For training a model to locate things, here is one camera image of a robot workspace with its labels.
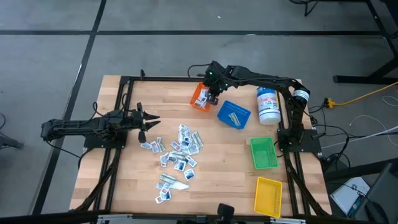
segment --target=yellow container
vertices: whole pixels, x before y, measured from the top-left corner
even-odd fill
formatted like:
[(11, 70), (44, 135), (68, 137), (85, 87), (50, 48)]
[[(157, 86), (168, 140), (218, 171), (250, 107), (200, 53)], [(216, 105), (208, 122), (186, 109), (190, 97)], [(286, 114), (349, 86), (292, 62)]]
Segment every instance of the yellow container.
[(282, 206), (282, 183), (259, 177), (257, 179), (254, 211), (270, 217), (280, 218)]

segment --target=green plastic bin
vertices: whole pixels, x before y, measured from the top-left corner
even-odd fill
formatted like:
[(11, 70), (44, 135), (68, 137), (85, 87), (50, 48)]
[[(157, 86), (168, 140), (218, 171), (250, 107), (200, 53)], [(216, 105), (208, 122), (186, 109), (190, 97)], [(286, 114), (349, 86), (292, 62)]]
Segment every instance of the green plastic bin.
[(278, 167), (278, 158), (276, 157), (274, 141), (271, 137), (250, 139), (250, 148), (256, 169)]

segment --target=blue bowl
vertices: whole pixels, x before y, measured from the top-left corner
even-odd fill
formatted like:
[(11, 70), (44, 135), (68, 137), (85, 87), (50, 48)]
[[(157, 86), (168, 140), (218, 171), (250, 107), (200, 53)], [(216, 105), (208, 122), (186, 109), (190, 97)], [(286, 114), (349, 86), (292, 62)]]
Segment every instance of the blue bowl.
[[(229, 118), (229, 114), (235, 113), (236, 117), (238, 118), (239, 122), (241, 123), (240, 126), (235, 125), (231, 118)], [(236, 129), (243, 129), (246, 123), (248, 122), (248, 119), (250, 117), (251, 112), (247, 109), (244, 109), (241, 106), (238, 106), (228, 100), (226, 100), (221, 107), (220, 111), (217, 114), (217, 117), (220, 121), (236, 128)]]

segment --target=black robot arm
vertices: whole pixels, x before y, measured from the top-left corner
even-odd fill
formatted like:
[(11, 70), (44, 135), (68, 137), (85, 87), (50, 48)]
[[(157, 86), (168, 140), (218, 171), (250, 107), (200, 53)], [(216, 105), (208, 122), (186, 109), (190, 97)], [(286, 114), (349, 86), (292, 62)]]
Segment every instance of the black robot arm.
[(146, 142), (144, 131), (160, 121), (146, 122), (157, 119), (158, 116), (147, 114), (141, 103), (137, 104), (137, 109), (131, 110), (129, 116), (125, 116), (122, 110), (114, 110), (98, 118), (91, 118), (86, 121), (64, 121), (51, 119), (42, 124), (41, 137), (44, 141), (52, 141), (64, 136), (84, 136), (86, 138), (95, 137), (103, 142), (99, 145), (106, 147), (109, 143), (121, 141), (123, 135), (132, 129), (140, 129), (139, 142)]
[[(213, 105), (218, 102), (217, 96), (231, 86), (237, 88), (244, 85), (254, 85), (275, 89), (284, 97), (287, 114), (291, 118), (289, 127), (284, 134), (279, 136), (285, 136), (280, 141), (290, 145), (300, 145), (302, 142), (304, 130), (302, 118), (310, 91), (297, 80), (254, 73), (242, 66), (228, 65), (224, 68), (218, 62), (212, 61), (206, 69), (203, 84), (209, 87), (208, 102)], [(290, 93), (289, 87), (294, 88), (293, 95)]]

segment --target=gray floor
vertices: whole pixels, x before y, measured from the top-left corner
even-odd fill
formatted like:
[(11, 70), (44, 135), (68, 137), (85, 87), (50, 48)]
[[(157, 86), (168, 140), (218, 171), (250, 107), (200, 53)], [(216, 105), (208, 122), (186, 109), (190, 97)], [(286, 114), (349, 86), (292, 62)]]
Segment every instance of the gray floor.
[[(0, 29), (92, 28), (100, 1), (0, 0)], [(374, 1), (383, 23), (395, 30), (388, 12)], [(108, 1), (100, 30), (374, 30), (366, 5), (321, 2), (303, 17), (303, 6), (288, 1)], [(61, 118), (87, 44), (87, 36), (0, 36), (0, 112), (7, 124), (2, 132), (22, 142), (23, 150), (0, 151), (0, 217), (29, 213), (50, 151), (39, 138), (40, 124)], [(97, 36), (72, 119), (92, 114), (103, 75), (185, 76), (194, 63), (217, 60), (251, 70), (301, 78), (311, 90), (310, 106), (324, 97), (343, 102), (381, 86), (336, 84), (333, 75), (368, 75), (392, 58), (380, 38), (259, 37), (259, 36)], [(390, 76), (396, 77), (398, 71)], [(326, 110), (327, 123), (352, 134), (382, 131), (398, 123), (397, 108), (381, 97), (398, 98), (397, 88), (375, 94), (347, 107)], [(335, 133), (328, 128), (328, 133)], [(344, 137), (322, 138), (322, 146)], [(63, 147), (81, 154), (83, 138), (66, 138)], [(325, 149), (329, 155), (341, 146)], [(398, 156), (387, 137), (354, 142), (347, 156), (353, 166)], [(44, 213), (64, 212), (69, 206), (77, 174), (77, 160), (61, 153)]]

